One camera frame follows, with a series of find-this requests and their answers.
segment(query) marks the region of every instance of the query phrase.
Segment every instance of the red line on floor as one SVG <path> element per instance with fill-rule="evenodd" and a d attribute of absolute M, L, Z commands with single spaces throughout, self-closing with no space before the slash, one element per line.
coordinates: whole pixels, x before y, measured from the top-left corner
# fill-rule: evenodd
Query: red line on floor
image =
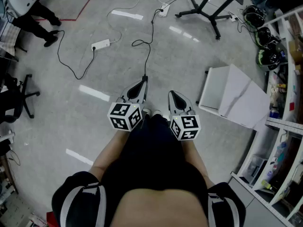
<path fill-rule="evenodd" d="M 79 18 L 80 14 L 82 13 L 82 11 L 85 9 L 85 7 L 87 6 L 87 4 L 89 3 L 90 0 L 88 0 L 85 5 L 83 6 L 83 8 L 81 9 L 80 13 L 78 14 L 77 18 L 74 19 L 74 18 L 62 18 L 60 19 L 60 21 L 77 21 L 77 19 Z M 38 19 L 35 19 L 36 21 L 43 21 L 43 20 L 46 20 L 45 18 L 38 18 Z"/>

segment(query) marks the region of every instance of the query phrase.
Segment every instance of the white power strip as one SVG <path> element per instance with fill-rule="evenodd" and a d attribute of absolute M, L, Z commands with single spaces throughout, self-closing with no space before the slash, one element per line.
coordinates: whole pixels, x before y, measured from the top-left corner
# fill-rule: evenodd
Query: white power strip
<path fill-rule="evenodd" d="M 163 12 L 160 12 L 159 13 L 159 16 L 160 17 L 166 17 L 168 11 L 169 11 L 169 7 L 170 5 L 166 4 L 166 3 L 163 3 L 163 5 L 161 6 L 161 9 L 163 9 Z"/>
<path fill-rule="evenodd" d="M 238 18 L 238 17 L 235 16 L 235 15 L 232 15 L 232 17 L 230 17 L 229 19 L 230 19 L 232 22 L 234 22 L 234 21 L 236 21 L 236 18 Z"/>
<path fill-rule="evenodd" d="M 97 50 L 100 50 L 102 48 L 109 47 L 109 46 L 110 46 L 109 39 L 102 40 L 97 43 L 91 44 L 91 50 L 93 51 L 93 47 L 95 47 L 95 51 L 97 51 Z"/>

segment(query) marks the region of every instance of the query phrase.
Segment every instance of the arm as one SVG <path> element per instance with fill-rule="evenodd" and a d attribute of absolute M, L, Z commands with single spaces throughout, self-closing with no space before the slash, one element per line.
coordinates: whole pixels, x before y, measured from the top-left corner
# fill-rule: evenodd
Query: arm
<path fill-rule="evenodd" d="M 185 160 L 199 170 L 203 176 L 207 188 L 214 186 L 214 183 L 209 179 L 206 167 L 200 157 L 195 144 L 192 140 L 184 140 L 181 142 Z"/>
<path fill-rule="evenodd" d="M 99 182 L 101 181 L 106 168 L 120 156 L 128 136 L 129 132 L 127 131 L 117 131 L 95 160 L 89 172 L 92 173 Z"/>

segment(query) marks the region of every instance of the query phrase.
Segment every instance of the tripod stand base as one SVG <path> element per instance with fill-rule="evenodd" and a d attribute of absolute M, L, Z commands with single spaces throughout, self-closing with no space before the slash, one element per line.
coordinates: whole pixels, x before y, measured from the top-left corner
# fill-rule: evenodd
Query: tripod stand base
<path fill-rule="evenodd" d="M 201 3 L 201 5 L 199 6 L 195 0 L 191 0 L 191 2 L 193 3 L 194 5 L 194 9 L 190 10 L 190 11 L 185 11 L 185 12 L 180 12 L 178 14 L 176 14 L 176 17 L 177 18 L 180 18 L 182 17 L 183 15 L 187 15 L 187 14 L 201 14 L 203 15 L 204 17 L 208 18 L 209 21 L 211 22 L 213 28 L 214 28 L 214 32 L 216 34 L 216 40 L 220 40 L 220 32 L 218 30 L 218 27 L 217 27 L 217 22 L 216 20 L 217 19 L 223 19 L 223 18 L 231 18 L 231 15 L 224 15 L 224 16 L 213 16 L 213 15 L 208 15 L 206 13 L 204 13 L 202 11 L 202 8 L 204 7 L 204 5 L 207 3 L 208 0 L 203 0 L 203 2 Z"/>

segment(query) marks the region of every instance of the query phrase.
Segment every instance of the shelving unit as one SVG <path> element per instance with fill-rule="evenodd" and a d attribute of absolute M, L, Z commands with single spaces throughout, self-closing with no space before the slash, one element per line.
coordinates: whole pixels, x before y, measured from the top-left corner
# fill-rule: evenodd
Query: shelving unit
<path fill-rule="evenodd" d="M 300 76 L 297 76 L 295 73 L 295 64 L 293 58 L 290 54 L 289 50 L 289 42 L 294 40 L 292 34 L 289 32 L 287 28 L 287 20 L 290 15 L 295 14 L 299 22 L 299 26 L 301 29 L 301 34 L 303 35 L 303 22 L 299 16 L 299 13 L 303 12 L 303 7 L 295 9 L 287 14 L 284 14 L 281 17 L 278 17 L 274 20 L 271 20 L 264 24 L 264 26 L 268 27 L 273 36 L 277 36 L 278 38 L 282 38 L 282 43 L 286 47 L 287 51 L 285 54 L 288 58 L 288 78 L 287 78 L 287 93 L 285 99 L 285 109 L 283 113 L 283 117 L 280 119 L 274 119 L 268 117 L 266 120 L 266 124 L 260 131 L 258 131 L 255 135 L 254 141 L 250 147 L 247 156 L 238 171 L 237 174 L 232 173 L 233 178 L 235 178 L 242 186 L 245 187 L 255 198 L 257 198 L 267 209 L 269 209 L 283 224 L 286 226 L 292 227 L 293 224 L 290 222 L 292 216 L 296 214 L 296 212 L 300 209 L 303 204 L 303 197 L 298 197 L 300 200 L 296 204 L 296 206 L 291 206 L 284 198 L 284 192 L 290 186 L 292 182 L 292 178 L 297 170 L 299 164 L 303 161 L 303 125 L 296 123 L 296 118 L 299 110 L 299 102 L 300 102 Z M 280 24 L 283 25 L 283 29 L 280 28 L 279 33 L 274 29 L 273 24 L 279 21 Z M 268 85 L 267 85 L 267 95 L 271 96 L 271 88 L 272 85 L 275 86 L 275 78 L 280 68 L 276 68 L 269 72 Z M 294 110 L 291 110 L 290 103 L 294 103 Z M 275 192 L 272 192 L 273 195 L 269 197 L 264 197 L 263 194 L 259 194 L 258 192 L 264 188 L 262 185 L 263 180 L 270 179 L 267 177 L 269 171 L 271 171 L 273 165 L 271 165 L 272 159 L 277 152 L 278 146 L 281 145 L 282 142 L 286 142 L 287 147 L 290 145 L 291 138 L 298 138 L 301 140 L 295 144 L 297 153 L 293 154 L 292 160 L 293 162 L 288 163 L 288 173 L 286 172 L 286 177 L 284 181 L 281 180 L 281 187 L 277 189 Z M 265 167 L 261 171 L 258 176 L 256 182 L 253 185 L 248 185 L 241 178 L 245 175 L 245 171 L 248 169 L 252 157 L 256 155 L 259 157 L 263 157 L 268 159 Z"/>

